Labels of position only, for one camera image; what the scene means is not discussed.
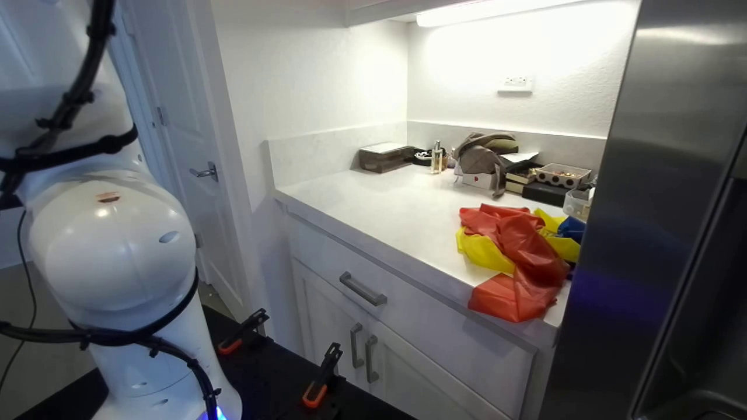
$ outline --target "kitchen counter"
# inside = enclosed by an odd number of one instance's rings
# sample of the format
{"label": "kitchen counter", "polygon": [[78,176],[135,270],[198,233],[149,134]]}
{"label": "kitchen counter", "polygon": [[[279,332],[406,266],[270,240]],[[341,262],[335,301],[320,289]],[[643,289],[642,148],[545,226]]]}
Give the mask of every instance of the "kitchen counter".
{"label": "kitchen counter", "polygon": [[[493,270],[468,265],[455,251],[459,207],[493,204],[529,210],[541,207],[561,216],[555,205],[514,195],[491,202],[486,195],[457,189],[453,171],[434,176],[419,167],[406,167],[382,176],[360,171],[322,176],[277,188],[277,202],[290,216],[327,232],[459,311],[466,311],[471,288],[494,276]],[[555,330],[563,322],[568,293],[569,282],[541,321],[510,325],[479,314],[474,314],[474,318],[529,345],[551,347]]]}

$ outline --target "white cabinet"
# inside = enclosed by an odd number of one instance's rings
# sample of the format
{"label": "white cabinet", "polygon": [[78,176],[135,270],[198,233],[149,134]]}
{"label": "white cabinet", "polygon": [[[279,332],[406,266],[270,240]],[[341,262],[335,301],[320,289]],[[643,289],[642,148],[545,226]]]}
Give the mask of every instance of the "white cabinet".
{"label": "white cabinet", "polygon": [[382,322],[366,315],[327,281],[298,262],[294,265],[294,273],[308,308],[308,322],[304,325],[310,339],[310,360],[320,361],[328,344],[341,344],[341,375],[412,417],[507,417]]}
{"label": "white cabinet", "polygon": [[465,0],[345,0],[345,24],[362,27]]}
{"label": "white cabinet", "polygon": [[406,339],[410,347],[509,417],[523,415],[534,364],[533,347],[486,330],[471,315],[446,305],[300,219],[286,218],[286,233],[291,256],[317,273],[356,314]]}

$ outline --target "orange tool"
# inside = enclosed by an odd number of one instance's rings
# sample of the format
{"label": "orange tool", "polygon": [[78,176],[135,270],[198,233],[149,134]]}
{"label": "orange tool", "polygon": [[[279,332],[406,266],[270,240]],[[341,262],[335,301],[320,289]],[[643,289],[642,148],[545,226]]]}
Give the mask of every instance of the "orange tool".
{"label": "orange tool", "polygon": [[236,333],[231,339],[224,339],[217,345],[217,354],[220,357],[228,357],[228,354],[237,352],[252,339],[252,333],[263,337],[263,322],[265,321],[269,321],[269,315],[265,315],[263,308],[252,314],[245,322],[241,322],[241,328],[236,330]]}
{"label": "orange tool", "polygon": [[300,402],[308,412],[315,412],[320,409],[320,405],[325,402],[327,396],[327,386],[328,381],[334,378],[334,371],[335,371],[335,361],[342,357],[342,351],[338,344],[331,344],[327,347],[327,354],[325,354],[325,361],[322,361],[322,368],[320,374],[310,381],[310,386],[305,388]]}

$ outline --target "red cloth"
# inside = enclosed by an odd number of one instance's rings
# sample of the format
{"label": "red cloth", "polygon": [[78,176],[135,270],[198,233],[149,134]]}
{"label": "red cloth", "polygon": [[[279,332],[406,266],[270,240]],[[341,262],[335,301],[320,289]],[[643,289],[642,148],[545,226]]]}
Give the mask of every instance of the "red cloth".
{"label": "red cloth", "polygon": [[538,318],[555,304],[569,276],[568,265],[538,235],[544,223],[527,207],[459,207],[462,228],[491,239],[514,265],[516,273],[494,276],[471,289],[468,308],[509,322]]}
{"label": "red cloth", "polygon": [[541,318],[558,297],[558,288],[534,288],[519,270],[516,277],[494,276],[471,289],[468,311],[487,314],[509,322]]}

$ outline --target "refrigerator door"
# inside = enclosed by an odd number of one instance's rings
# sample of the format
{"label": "refrigerator door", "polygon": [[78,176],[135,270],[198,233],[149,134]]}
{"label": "refrigerator door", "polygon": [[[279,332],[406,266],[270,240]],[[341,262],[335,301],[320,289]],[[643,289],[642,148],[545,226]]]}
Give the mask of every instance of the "refrigerator door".
{"label": "refrigerator door", "polygon": [[636,415],[744,134],[744,64],[744,0],[642,3],[544,420]]}
{"label": "refrigerator door", "polygon": [[671,311],[634,417],[747,417],[747,149]]}

